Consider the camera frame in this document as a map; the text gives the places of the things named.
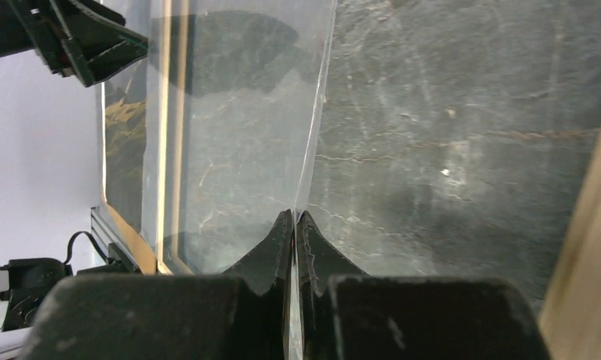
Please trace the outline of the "wooden picture frame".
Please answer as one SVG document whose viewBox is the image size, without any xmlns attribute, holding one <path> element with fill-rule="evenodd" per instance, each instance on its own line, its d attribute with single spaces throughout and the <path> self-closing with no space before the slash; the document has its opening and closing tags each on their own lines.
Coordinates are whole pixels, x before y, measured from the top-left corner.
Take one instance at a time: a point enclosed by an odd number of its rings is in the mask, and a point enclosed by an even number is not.
<svg viewBox="0 0 601 360">
<path fill-rule="evenodd" d="M 506 281 L 548 359 L 601 359 L 601 1 L 334 2 L 301 216 L 372 276 Z"/>
</svg>

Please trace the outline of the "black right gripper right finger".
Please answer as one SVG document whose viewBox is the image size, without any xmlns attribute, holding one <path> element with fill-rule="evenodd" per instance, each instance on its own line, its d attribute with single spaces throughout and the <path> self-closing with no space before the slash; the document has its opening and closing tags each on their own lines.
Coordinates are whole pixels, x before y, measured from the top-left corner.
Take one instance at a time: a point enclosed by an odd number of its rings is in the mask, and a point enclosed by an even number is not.
<svg viewBox="0 0 601 360">
<path fill-rule="evenodd" d="M 296 225 L 305 359 L 549 359 L 524 296 L 492 277 L 372 276 Z"/>
</svg>

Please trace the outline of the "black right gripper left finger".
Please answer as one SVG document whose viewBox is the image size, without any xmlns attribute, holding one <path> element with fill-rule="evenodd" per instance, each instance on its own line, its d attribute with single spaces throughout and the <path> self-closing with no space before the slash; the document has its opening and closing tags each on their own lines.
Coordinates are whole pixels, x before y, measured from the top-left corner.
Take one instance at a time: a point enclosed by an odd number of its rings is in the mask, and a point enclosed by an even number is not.
<svg viewBox="0 0 601 360">
<path fill-rule="evenodd" d="M 44 299 L 22 359 L 285 359 L 291 211 L 220 274 L 82 274 Z"/>
</svg>

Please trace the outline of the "clear acrylic sheet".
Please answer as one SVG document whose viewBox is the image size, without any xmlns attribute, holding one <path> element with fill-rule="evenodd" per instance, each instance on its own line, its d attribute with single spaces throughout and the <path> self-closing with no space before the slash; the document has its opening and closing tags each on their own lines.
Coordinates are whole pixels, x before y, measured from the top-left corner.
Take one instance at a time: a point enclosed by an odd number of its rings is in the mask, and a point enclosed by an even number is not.
<svg viewBox="0 0 601 360">
<path fill-rule="evenodd" d="M 147 233 L 164 275 L 216 275 L 281 212 L 294 231 L 288 351 L 302 339 L 296 225 L 325 99 L 335 1 L 153 1 Z"/>
</svg>

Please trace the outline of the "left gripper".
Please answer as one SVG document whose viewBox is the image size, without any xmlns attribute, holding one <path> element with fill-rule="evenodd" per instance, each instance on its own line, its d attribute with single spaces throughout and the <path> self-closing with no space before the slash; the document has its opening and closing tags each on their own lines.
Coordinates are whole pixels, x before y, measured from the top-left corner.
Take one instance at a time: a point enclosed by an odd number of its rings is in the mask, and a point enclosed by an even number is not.
<svg viewBox="0 0 601 360">
<path fill-rule="evenodd" d="M 51 1 L 50 18 L 36 1 L 0 1 L 0 58 L 34 50 L 53 74 L 102 83 L 148 53 L 149 39 L 98 1 Z"/>
</svg>

